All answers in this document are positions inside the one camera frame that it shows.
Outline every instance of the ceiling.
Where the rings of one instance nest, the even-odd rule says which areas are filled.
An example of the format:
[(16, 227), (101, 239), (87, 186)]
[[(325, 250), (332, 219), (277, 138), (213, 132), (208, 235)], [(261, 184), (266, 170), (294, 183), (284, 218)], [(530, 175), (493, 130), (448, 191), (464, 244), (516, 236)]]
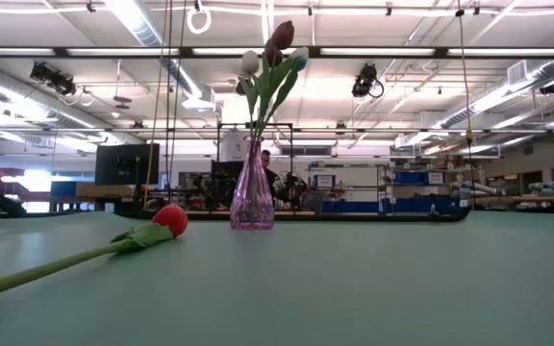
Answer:
[[(512, 0), (482, 0), (483, 10), (502, 12)], [(295, 26), (294, 46), (347, 45), (347, 46), (458, 46), (460, 44), (459, 21), (454, 16), (418, 16), (406, 14), (369, 15), (347, 13), (344, 7), (384, 12), (386, 2), (376, 0), (314, 0), (315, 13), (274, 16), (274, 26), (291, 20)], [(474, 2), (463, 0), (464, 6), (473, 8)], [(554, 11), (552, 0), (519, 1), (512, 14)], [(149, 19), (159, 32), (164, 27), (163, 11), (166, 1), (145, 0)], [(0, 46), (138, 46), (138, 42), (110, 11), (100, 11), (104, 4), (93, 1), (98, 11), (83, 10), (82, 0), (0, 0), (0, 10), (71, 9), (70, 12), (19, 14), (0, 13)], [(203, 1), (208, 8), (258, 11), (261, 0)], [(174, 7), (184, 6), (184, 1), (174, 1)], [(300, 10), (306, 12), (307, 0), (274, 0), (276, 12)], [(410, 8), (419, 12), (457, 9), (454, 0), (393, 0), (396, 12)], [(343, 11), (342, 14), (321, 10)], [(175, 11), (171, 28), (172, 46), (249, 46), (264, 44), (263, 21), (260, 15), (212, 11), (212, 24), (203, 34), (193, 34), (183, 22), (184, 12)], [(194, 25), (204, 24), (201, 14), (194, 17)], [(554, 14), (540, 16), (497, 16), (481, 13), (466, 14), (463, 19), (464, 42), (474, 46), (528, 46), (554, 47)], [(29, 86), (36, 82), (29, 78), (36, 60), (0, 59), (0, 72)], [(133, 100), (127, 111), (117, 110), (113, 100), (117, 81), (116, 61), (109, 60), (40, 60), (54, 69), (74, 76), (78, 86), (86, 87), (95, 96), (88, 106), (75, 105), (79, 111), (107, 122), (115, 127), (127, 128), (134, 121), (142, 120), (151, 127), (156, 114), (158, 127), (165, 127), (175, 116), (178, 128), (214, 126), (215, 112), (188, 111), (181, 106), (185, 98), (179, 92), (167, 93), (168, 80), (164, 69), (152, 60), (123, 60), (118, 85), (118, 95)], [(386, 93), (374, 103), (357, 104), (351, 95), (354, 77), (366, 62), (373, 62), (383, 74)], [(484, 90), (506, 77), (506, 69), (516, 60), (467, 61), (466, 75), (470, 95)], [(240, 59), (190, 59), (182, 61), (182, 68), (199, 85), (213, 87), (219, 99), (238, 97), (232, 82), (240, 71)], [(55, 96), (46, 86), (40, 91)], [(170, 97), (170, 109), (166, 99)], [(442, 115), (466, 99), (462, 62), (392, 59), (313, 59), (301, 73), (299, 81), (288, 100), (279, 109), (277, 120), (291, 122), (299, 127), (334, 127), (346, 122), (348, 127), (426, 127), (428, 114)], [(531, 93), (525, 93), (508, 103), (488, 110), (488, 113), (509, 117), (529, 111), (533, 107)], [(112, 113), (121, 113), (114, 118)], [(138, 135), (147, 139), (150, 134)], [(194, 133), (181, 133), (178, 138), (196, 138)], [(373, 134), (371, 138), (395, 138), (396, 134)]]

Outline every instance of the wall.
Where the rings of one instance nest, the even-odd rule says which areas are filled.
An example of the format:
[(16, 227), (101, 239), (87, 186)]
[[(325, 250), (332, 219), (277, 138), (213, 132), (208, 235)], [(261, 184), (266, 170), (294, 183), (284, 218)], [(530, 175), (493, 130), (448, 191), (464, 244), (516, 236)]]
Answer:
[(534, 143), (534, 154), (523, 155), (522, 149), (503, 155), (504, 158), (491, 164), (485, 164), (487, 177), (496, 177), (514, 173), (542, 171), (542, 179), (551, 181), (554, 168), (554, 142)]

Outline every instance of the pink vase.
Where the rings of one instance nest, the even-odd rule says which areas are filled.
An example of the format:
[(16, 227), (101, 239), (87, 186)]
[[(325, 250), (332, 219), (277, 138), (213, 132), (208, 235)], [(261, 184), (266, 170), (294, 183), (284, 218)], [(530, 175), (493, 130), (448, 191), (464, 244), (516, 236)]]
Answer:
[(260, 144), (247, 142), (247, 157), (230, 206), (230, 226), (234, 230), (270, 230), (275, 223), (273, 198), (260, 160)]

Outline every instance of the table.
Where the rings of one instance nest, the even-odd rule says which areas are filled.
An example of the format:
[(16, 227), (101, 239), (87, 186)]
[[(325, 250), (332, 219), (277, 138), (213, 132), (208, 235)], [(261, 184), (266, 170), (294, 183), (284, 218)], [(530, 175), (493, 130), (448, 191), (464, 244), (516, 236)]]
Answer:
[[(106, 244), (105, 212), (0, 220), (0, 276)], [(554, 345), (554, 215), (191, 221), (0, 294), (0, 345)]]

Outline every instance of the monitor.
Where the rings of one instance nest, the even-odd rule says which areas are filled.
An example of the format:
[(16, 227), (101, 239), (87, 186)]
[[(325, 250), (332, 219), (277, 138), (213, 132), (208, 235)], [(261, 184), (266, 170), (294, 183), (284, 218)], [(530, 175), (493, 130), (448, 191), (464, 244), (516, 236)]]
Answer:
[(151, 160), (149, 184), (158, 184), (160, 175), (159, 144), (124, 144), (97, 147), (95, 184), (146, 184), (151, 145), (153, 145), (153, 160)]

